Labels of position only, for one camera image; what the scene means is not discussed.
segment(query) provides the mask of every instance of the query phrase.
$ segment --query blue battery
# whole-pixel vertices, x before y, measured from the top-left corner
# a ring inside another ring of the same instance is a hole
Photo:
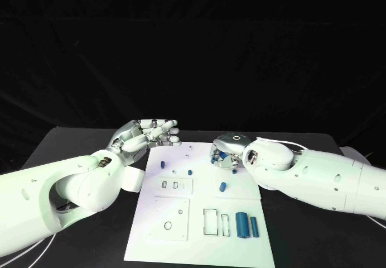
[[[251,227],[252,227],[254,237],[259,237],[257,217],[251,217]]]
[[[245,212],[236,213],[236,228],[238,228],[238,237],[249,237],[249,224],[248,224],[248,215]]]
[[[223,192],[225,191],[225,187],[226,187],[226,183],[222,183],[219,186],[219,191]]]
[[[226,153],[221,151],[221,152],[219,152],[219,157],[221,157],[222,159],[225,159],[225,158],[228,157]]]

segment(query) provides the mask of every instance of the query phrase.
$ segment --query black table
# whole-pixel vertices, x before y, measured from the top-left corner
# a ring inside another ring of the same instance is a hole
[[[48,133],[23,168],[89,155],[107,147],[115,130],[56,127]],[[182,131],[182,141],[212,142],[225,132]],[[303,144],[314,150],[341,154],[333,138],[314,133],[254,133]],[[148,154],[137,168],[146,169]],[[190,265],[124,261],[138,193],[121,190],[111,207],[58,233],[35,267],[187,267]],[[320,209],[280,191],[261,188],[267,229],[277,268],[280,267],[385,267],[386,229],[366,216]],[[49,238],[7,267],[28,267]],[[13,256],[0,258],[0,264]]]

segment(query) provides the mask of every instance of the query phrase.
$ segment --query white robotic arm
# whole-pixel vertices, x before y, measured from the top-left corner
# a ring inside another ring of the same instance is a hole
[[[280,190],[323,209],[386,219],[383,169],[327,152],[293,151],[264,138],[251,142],[236,133],[219,136],[210,157],[223,168],[235,168],[242,162],[262,188]]]
[[[147,148],[179,146],[177,121],[130,121],[105,150],[0,176],[0,257],[64,230],[114,203],[120,189],[138,192],[144,171],[128,165]],[[78,207],[58,210],[55,187]]]

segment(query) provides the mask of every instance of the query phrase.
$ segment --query white cable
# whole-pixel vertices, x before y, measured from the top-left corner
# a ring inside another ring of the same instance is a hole
[[[264,140],[264,141],[272,141],[272,142],[278,142],[278,143],[293,144],[293,145],[297,145],[297,146],[300,146],[303,149],[307,150],[307,147],[304,147],[303,145],[300,145],[300,144],[297,144],[297,143],[294,143],[294,142],[290,142],[290,141],[277,141],[277,140],[271,140],[269,138],[261,138],[261,137],[258,137],[258,139],[261,139],[261,140]]]
[[[13,259],[10,259],[6,263],[3,263],[0,265],[0,268],[4,267],[7,264],[10,264],[16,259],[19,259],[40,243],[42,243],[43,239],[36,242],[36,244],[26,250],[23,251]]]
[[[51,238],[51,242],[49,242],[48,245],[46,245],[46,249],[43,250],[40,256],[38,257],[36,261],[32,263],[32,265],[29,266],[29,268],[35,265],[35,263],[39,261],[42,255],[45,254],[45,252],[46,252],[46,250],[48,250],[48,248],[49,248],[49,246],[51,246],[52,240],[55,239],[55,236],[56,236],[56,234],[53,234],[53,236],[52,236],[52,238]]]
[[[385,225],[382,225],[370,216],[367,216],[367,218],[377,224],[377,225],[380,225],[385,229],[386,229],[386,226]]]

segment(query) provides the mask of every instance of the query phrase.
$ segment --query black backdrop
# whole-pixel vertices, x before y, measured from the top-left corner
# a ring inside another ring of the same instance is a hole
[[[3,171],[52,127],[141,118],[184,130],[327,133],[382,165],[382,6],[259,2],[3,3]]]

